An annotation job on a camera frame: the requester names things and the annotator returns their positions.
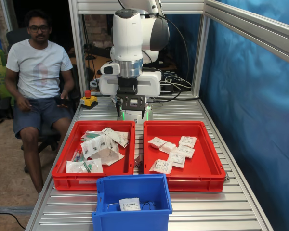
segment glasses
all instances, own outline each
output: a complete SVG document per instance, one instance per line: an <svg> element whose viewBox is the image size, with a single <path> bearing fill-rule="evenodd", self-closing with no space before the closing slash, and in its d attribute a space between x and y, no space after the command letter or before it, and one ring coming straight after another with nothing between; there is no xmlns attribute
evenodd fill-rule
<svg viewBox="0 0 289 231"><path fill-rule="evenodd" d="M42 32L45 32L45 31L47 31L47 30L49 29L49 27L46 26L46 25L41 25L41 26L32 25L32 26L30 26L29 28L30 28L30 30L31 30L32 32L38 32L39 29L40 29Z"/></svg>

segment office chair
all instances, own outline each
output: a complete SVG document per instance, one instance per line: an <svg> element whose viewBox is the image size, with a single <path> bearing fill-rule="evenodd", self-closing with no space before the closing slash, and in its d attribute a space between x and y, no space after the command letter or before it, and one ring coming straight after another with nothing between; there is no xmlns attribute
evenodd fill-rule
<svg viewBox="0 0 289 231"><path fill-rule="evenodd" d="M6 34L7 40L9 42L8 50L10 50L11 46L17 42L23 41L25 39L30 38L30 35L27 33L26 28L17 29L10 31ZM77 105L80 101L80 88L79 88L79 81L78 81L78 73L77 73L77 66L73 65L72 75L75 82L74 89L69 93L69 99L72 101L72 108L71 113L75 113ZM60 93L63 90L64 81L62 76L59 76L60 79ZM1 99L0 101L0 109L7 112L8 117L14 119L13 116L13 108L11 105L11 97L6 97ZM58 141L60 140L60 133L55 130L51 129L45 123L42 122L41 129L39 131L39 142L42 142L38 147L38 152L42 152L46 147L50 145L51 149L55 151L58 147ZM25 173L28 173L28 169L24 167Z"/></svg>

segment man's hand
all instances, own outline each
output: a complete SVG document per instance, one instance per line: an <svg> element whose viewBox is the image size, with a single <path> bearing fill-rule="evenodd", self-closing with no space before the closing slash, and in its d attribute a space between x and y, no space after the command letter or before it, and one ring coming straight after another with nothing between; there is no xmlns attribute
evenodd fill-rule
<svg viewBox="0 0 289 231"><path fill-rule="evenodd" d="M31 110L31 104L28 99L26 99L24 96L18 96L16 99L17 106L19 107L20 110L23 112L28 112Z"/></svg>
<svg viewBox="0 0 289 231"><path fill-rule="evenodd" d="M62 99L62 100L68 100L68 92L66 91L66 90L63 90L62 91L62 93L61 93L61 95L60 95L60 98ZM68 108L68 106L66 106L66 105L64 105L64 104L62 104L62 105L57 105L58 107L66 107L66 108Z"/></svg>

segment seated man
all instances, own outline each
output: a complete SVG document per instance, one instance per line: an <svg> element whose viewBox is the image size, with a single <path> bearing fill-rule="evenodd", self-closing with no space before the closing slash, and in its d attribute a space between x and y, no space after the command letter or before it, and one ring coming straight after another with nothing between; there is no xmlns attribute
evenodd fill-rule
<svg viewBox="0 0 289 231"><path fill-rule="evenodd" d="M25 16L30 39L11 47L6 64L6 89L15 97L13 130L24 146L25 163L38 191L43 188L38 137L41 121L60 132L59 147L71 123L67 108L58 106L59 72L64 79L61 99L68 99L74 88L72 63L63 47L48 41L51 19L40 10ZM16 79L19 76L18 88Z"/></svg>

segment red plastic crate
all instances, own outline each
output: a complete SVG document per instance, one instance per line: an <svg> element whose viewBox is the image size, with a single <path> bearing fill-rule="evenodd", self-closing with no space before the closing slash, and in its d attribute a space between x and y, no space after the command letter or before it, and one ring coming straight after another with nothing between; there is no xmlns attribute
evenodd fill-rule
<svg viewBox="0 0 289 231"><path fill-rule="evenodd" d="M130 143L123 148L119 145L124 158L110 166L103 165L104 173L66 173L66 161L73 158L76 149L81 149L81 137L85 131L102 131L111 128L114 131L130 133ZM132 175L134 170L135 123L131 121L79 121L76 122L66 144L54 166L52 175L57 190L96 190L96 181L112 175Z"/></svg>
<svg viewBox="0 0 289 231"><path fill-rule="evenodd" d="M150 172L157 159L167 160L168 154L153 148L148 141L154 137L179 146L182 136L196 137L193 157L185 159L184 168L172 167L166 174L169 191L220 192L226 173L218 158L210 136L200 121L146 121L144 122L144 173Z"/></svg>

